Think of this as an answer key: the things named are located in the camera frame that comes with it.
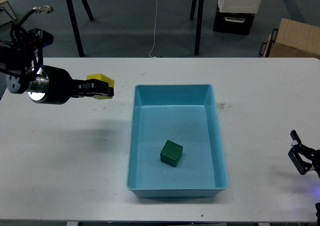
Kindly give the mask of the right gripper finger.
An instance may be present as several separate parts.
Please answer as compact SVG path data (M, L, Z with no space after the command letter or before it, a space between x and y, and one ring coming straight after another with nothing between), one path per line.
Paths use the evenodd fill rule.
M315 171L320 174L320 150L302 144L300 137L295 130L290 132L292 138L291 149L288 156L301 175Z

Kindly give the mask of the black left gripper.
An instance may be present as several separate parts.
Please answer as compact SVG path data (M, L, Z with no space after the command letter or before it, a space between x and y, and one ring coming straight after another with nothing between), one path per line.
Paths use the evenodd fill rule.
M30 82L29 98L36 104L62 105L70 97L113 97L114 86L99 79L72 79L70 74L53 66L43 65L36 73L34 81Z

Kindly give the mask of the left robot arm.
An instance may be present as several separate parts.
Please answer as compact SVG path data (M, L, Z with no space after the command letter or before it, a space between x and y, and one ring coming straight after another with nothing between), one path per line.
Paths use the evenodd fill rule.
M10 37L0 47L0 71L10 93L27 93L34 103L51 105L62 105L70 98L114 97L114 80L101 73L73 79L65 69L44 64L43 49L53 43L52 34L38 28L13 29Z

